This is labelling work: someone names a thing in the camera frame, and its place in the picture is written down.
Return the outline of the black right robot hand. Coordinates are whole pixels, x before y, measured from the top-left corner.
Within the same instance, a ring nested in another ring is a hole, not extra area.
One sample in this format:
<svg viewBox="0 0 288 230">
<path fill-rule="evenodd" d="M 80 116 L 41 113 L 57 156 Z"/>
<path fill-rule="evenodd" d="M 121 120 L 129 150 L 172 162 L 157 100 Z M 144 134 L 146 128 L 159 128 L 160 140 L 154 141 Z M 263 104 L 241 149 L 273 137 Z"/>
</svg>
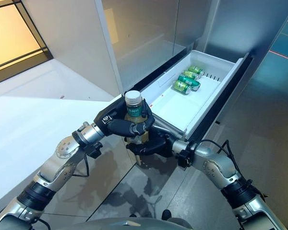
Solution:
<svg viewBox="0 0 288 230">
<path fill-rule="evenodd" d="M 158 154 L 165 158 L 173 156 L 172 147 L 178 138 L 168 130 L 153 126 L 150 128 L 149 140 L 143 144 L 130 143 L 126 145 L 132 153 L 139 156 Z"/>
</svg>

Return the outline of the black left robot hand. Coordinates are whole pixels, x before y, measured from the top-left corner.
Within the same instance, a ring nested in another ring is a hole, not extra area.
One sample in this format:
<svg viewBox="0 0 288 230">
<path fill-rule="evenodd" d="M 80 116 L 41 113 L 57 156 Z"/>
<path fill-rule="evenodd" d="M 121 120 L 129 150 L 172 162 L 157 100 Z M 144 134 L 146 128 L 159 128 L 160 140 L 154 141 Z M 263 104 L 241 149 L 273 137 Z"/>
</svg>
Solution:
<svg viewBox="0 0 288 230">
<path fill-rule="evenodd" d="M 142 100 L 141 112 L 141 115 L 147 117 L 145 121 L 140 123 L 127 121 L 124 119 L 126 113 L 127 105 L 124 96 L 121 95 L 120 98 L 97 114 L 94 123 L 105 136 L 115 134 L 121 137 L 134 138 L 149 131 L 155 122 L 152 111 L 145 99 Z"/>
</svg>

